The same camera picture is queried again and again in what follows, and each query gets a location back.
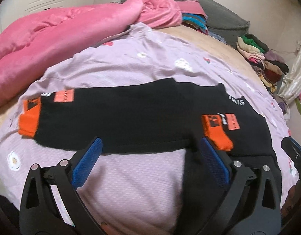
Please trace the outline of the grey headboard cover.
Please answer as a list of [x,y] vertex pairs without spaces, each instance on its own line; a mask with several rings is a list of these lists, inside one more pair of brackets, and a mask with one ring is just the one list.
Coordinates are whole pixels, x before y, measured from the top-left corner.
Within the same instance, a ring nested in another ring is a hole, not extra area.
[[196,0],[208,16],[207,28],[223,37],[228,45],[236,49],[238,37],[248,32],[250,22],[213,0]]

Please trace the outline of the black orange-cuffed sweater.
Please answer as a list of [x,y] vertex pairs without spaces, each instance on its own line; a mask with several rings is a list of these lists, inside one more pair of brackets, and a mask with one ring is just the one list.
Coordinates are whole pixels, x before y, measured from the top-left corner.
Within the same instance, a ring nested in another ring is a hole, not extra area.
[[82,150],[94,137],[102,140],[107,154],[185,149],[175,234],[199,234],[225,195],[200,153],[203,137],[249,167],[268,165],[280,205],[282,175],[268,125],[245,98],[233,98],[222,84],[203,87],[163,79],[53,92],[24,102],[19,133],[63,150]]

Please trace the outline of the beige bed sheet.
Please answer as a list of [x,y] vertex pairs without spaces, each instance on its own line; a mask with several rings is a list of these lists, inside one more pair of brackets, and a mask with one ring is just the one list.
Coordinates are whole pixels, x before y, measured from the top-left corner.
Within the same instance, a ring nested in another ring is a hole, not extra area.
[[244,57],[231,46],[183,25],[156,29],[156,31],[170,34],[194,44],[198,48],[210,53],[212,56],[225,61],[230,65],[230,68],[236,69],[241,75],[254,83],[260,90],[265,90],[264,84],[250,64],[247,63]]

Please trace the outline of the colourful folded clothes pile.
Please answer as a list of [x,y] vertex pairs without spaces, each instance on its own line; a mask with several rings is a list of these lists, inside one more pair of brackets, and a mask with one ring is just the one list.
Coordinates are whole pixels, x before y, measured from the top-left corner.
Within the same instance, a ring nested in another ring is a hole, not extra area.
[[267,91],[277,93],[282,79],[289,72],[283,57],[249,33],[237,37],[236,48],[259,76]]

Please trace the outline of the lilac strawberry print blanket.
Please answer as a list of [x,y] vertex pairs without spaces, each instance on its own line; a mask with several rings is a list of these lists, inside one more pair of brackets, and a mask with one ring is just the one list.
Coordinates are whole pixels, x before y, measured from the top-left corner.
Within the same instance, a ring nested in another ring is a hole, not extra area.
[[[133,25],[111,44],[87,48],[47,69],[20,100],[0,115],[0,195],[19,207],[28,170],[34,163],[57,164],[71,151],[50,149],[18,134],[23,100],[42,93],[86,87],[116,87],[174,78],[197,85],[225,85],[264,116],[282,171],[282,197],[298,180],[281,148],[288,127],[277,102],[225,61],[178,37]],[[184,150],[150,155],[107,155],[98,159],[79,194],[97,221],[119,234],[170,234],[180,210]]]

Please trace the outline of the pink plush quilt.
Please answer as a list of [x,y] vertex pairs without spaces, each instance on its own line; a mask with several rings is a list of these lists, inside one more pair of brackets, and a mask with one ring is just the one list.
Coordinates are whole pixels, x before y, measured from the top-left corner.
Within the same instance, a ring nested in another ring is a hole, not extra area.
[[51,66],[142,22],[151,28],[180,25],[175,0],[127,0],[55,8],[24,16],[0,34],[0,106]]

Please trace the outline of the striped folded clothes stack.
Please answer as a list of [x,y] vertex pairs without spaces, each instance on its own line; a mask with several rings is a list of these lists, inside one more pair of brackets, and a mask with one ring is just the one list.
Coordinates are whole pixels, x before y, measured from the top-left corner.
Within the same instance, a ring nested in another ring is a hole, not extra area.
[[177,5],[182,13],[183,25],[187,25],[205,35],[209,35],[207,28],[208,15],[198,1],[177,1]]

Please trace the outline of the cream satin curtain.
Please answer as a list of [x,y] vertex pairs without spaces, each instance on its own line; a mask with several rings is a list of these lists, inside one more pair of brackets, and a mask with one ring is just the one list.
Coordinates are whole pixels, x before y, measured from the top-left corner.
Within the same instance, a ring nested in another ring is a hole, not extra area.
[[292,103],[301,93],[301,48],[293,62],[289,73],[284,76],[282,85],[278,92],[286,103]]

